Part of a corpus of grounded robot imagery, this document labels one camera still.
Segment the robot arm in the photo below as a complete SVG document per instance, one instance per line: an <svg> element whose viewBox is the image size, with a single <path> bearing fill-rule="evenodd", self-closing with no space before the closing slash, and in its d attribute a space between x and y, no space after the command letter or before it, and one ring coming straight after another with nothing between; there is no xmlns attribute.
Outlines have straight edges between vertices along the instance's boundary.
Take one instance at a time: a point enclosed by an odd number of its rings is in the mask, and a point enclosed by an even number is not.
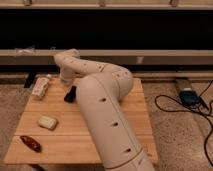
<svg viewBox="0 0 213 171"><path fill-rule="evenodd" d="M78 84L76 98L106 171L153 171L119 105L133 86L123 67L81 60L75 49L54 56L60 79L72 84L75 73L87 75Z"/></svg>

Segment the table top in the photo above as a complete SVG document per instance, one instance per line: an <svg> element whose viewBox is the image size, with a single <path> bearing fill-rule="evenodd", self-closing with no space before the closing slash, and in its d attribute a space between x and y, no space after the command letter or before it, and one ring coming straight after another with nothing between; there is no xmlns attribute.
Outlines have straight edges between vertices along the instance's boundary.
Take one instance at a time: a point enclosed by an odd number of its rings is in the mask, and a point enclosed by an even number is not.
<svg viewBox="0 0 213 171"><path fill-rule="evenodd" d="M53 78L42 101L30 96L5 156L5 164L100 164L101 160L76 102L64 102L68 88ZM158 155L140 79L120 105L139 141L153 163ZM49 131L38 126L42 116L57 118L58 126ZM41 153L26 147L21 135L28 135L42 146Z"/></svg>

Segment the cable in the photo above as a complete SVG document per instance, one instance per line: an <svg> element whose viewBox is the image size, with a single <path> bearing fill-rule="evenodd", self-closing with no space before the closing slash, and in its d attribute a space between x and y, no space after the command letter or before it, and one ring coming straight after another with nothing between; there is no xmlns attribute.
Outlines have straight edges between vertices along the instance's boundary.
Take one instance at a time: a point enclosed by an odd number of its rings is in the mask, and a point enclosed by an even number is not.
<svg viewBox="0 0 213 171"><path fill-rule="evenodd" d="M213 83L213 80L209 83L209 85L201 92L201 94L199 95L199 98L202 100L202 95L210 88L210 86L212 85ZM159 104L158 104L158 100L160 98L168 98L174 102L176 102L177 104L179 104L180 106L184 107L184 109L178 109L178 110L169 110L169 109L164 109L162 108ZM203 105L202 103L199 103L198 105L196 106L184 106L181 102L179 102L178 100L168 96L168 95L163 95L163 94L160 94L158 96L155 97L155 105L157 106L158 109L160 109L161 111L163 112L190 112L190 113L193 113L193 114L196 114L196 115L199 115L199 116L202 116L204 119L206 119L210 125L210 131L208 133L208 135L205 137L205 140L204 140L204 153L205 153L205 156L207 158L207 160L209 161L210 165L213 167L213 161L210 159L210 156L208 154L208 150L207 150L207 144L208 144L208 140L209 138L211 137L211 135L213 134L213 123L211 122L211 120L209 119L209 117L213 118L213 115L212 115L212 104L213 104L213 100L211 100L208 104L208 113L204 113L203 111L201 111L200 107Z"/></svg>
<svg viewBox="0 0 213 171"><path fill-rule="evenodd" d="M209 89L209 87L212 85L212 83L213 83L213 80L212 80L212 81L209 83L209 85L203 90L203 92L200 93L199 97L201 97L201 96Z"/></svg>

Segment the black object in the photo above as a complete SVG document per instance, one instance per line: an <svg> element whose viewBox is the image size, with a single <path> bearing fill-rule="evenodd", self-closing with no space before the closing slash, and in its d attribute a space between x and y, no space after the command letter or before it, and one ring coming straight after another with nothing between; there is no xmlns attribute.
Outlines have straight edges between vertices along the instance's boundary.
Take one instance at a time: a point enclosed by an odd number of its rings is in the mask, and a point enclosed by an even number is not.
<svg viewBox="0 0 213 171"><path fill-rule="evenodd" d="M36 171L46 171L43 167L38 164L30 164L30 166L35 169Z"/></svg>
<svg viewBox="0 0 213 171"><path fill-rule="evenodd" d="M25 83L24 83L24 88L30 88L32 85L33 81L35 80L37 72L30 72Z"/></svg>
<svg viewBox="0 0 213 171"><path fill-rule="evenodd" d="M72 103L76 97L76 86L72 86L69 93L64 97L64 101L68 103Z"/></svg>
<svg viewBox="0 0 213 171"><path fill-rule="evenodd" d="M194 106L200 103L200 98L197 93L193 90L191 91L181 91L179 93L181 102L184 106Z"/></svg>
<svg viewBox="0 0 213 171"><path fill-rule="evenodd" d="M56 65L2 65L0 60L0 72L42 72L42 73L56 73L58 68ZM131 72L143 72L143 71L211 71L213 66L211 64L206 65L121 65Z"/></svg>

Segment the concrete floor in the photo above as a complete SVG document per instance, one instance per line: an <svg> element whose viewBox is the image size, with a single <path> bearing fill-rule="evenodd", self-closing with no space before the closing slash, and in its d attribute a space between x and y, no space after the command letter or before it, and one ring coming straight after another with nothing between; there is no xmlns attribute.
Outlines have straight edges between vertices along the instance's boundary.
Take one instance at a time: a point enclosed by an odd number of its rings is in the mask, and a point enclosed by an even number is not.
<svg viewBox="0 0 213 171"><path fill-rule="evenodd" d="M9 147L10 140L24 110L32 87L24 89L18 79L6 82L0 76L0 171L33 171L27 165L4 165L3 158ZM207 83L194 83L193 87L201 92ZM154 105L154 97L167 94L173 97L177 92L173 83L143 83L145 98L150 113L153 133L159 154L159 171L210 171L213 170L203 152L204 135L209 129L206 121L190 113L165 113ZM213 98L213 86L205 94L205 99ZM162 100L165 107L179 108L176 104ZM102 166L50 166L44 165L48 171L104 171Z"/></svg>

